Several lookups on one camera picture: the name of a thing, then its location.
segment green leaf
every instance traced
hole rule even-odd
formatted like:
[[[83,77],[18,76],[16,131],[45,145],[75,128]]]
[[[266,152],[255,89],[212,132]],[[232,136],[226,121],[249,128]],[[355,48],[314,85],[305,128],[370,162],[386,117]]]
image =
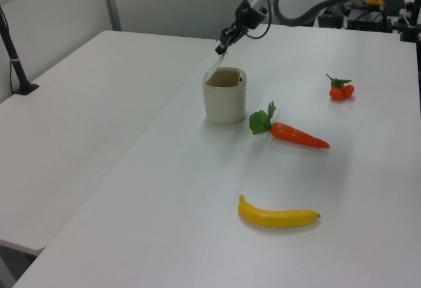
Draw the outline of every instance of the green leaf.
[[[260,133],[268,132],[272,124],[270,123],[270,118],[263,110],[255,112],[249,117],[249,126],[253,135],[258,135]]]
[[[338,82],[339,80],[333,80],[330,82],[330,86],[332,86],[334,89],[342,89],[342,83]]]
[[[345,83],[352,82],[351,80],[338,80],[338,79],[335,79],[335,81],[336,81],[337,83],[340,83],[340,84],[345,84]]]
[[[274,112],[276,110],[275,104],[274,102],[270,102],[269,107],[268,107],[268,117],[269,117],[269,121],[272,119],[272,117],[274,116]]]

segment white wall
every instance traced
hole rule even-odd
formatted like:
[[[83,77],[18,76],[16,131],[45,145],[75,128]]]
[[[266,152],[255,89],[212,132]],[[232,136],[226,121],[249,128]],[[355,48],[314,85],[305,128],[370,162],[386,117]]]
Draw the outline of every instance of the white wall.
[[[30,81],[99,32],[111,29],[105,0],[13,0],[2,8]],[[9,56],[0,40],[0,102],[8,96]]]
[[[218,39],[242,0],[116,0],[122,30]]]

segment beige cup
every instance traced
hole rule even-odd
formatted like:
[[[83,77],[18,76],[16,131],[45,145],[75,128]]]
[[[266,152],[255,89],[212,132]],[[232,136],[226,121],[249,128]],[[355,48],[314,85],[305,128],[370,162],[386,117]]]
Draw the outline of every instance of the beige cup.
[[[235,124],[245,115],[245,72],[237,68],[219,68],[203,79],[206,117],[217,124]]]

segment black stand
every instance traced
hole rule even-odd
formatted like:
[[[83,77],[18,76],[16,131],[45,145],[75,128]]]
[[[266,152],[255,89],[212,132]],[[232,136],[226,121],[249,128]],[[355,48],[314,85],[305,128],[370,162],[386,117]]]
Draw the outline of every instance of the black stand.
[[[420,14],[421,0],[415,0],[412,6],[412,12],[408,26],[401,33],[401,41],[415,43],[418,41],[419,27],[416,25],[418,15]]]
[[[9,27],[7,26],[7,21],[4,19],[3,13],[0,14],[0,34],[1,38],[3,38],[3,42],[5,43],[7,53],[9,54],[9,57],[13,64],[14,71],[16,72],[16,75],[19,79],[20,87],[15,93],[20,95],[27,95],[33,90],[37,89],[39,86],[36,84],[31,84],[26,78],[25,71],[20,63],[16,49],[14,48],[12,38],[9,33]]]

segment toy banana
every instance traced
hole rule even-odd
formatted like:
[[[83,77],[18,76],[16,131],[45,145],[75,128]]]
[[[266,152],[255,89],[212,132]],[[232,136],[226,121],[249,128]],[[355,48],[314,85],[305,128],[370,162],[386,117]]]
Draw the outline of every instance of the toy banana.
[[[319,213],[309,210],[269,211],[253,207],[240,195],[239,215],[248,222],[268,228],[292,228],[312,224],[320,217]]]

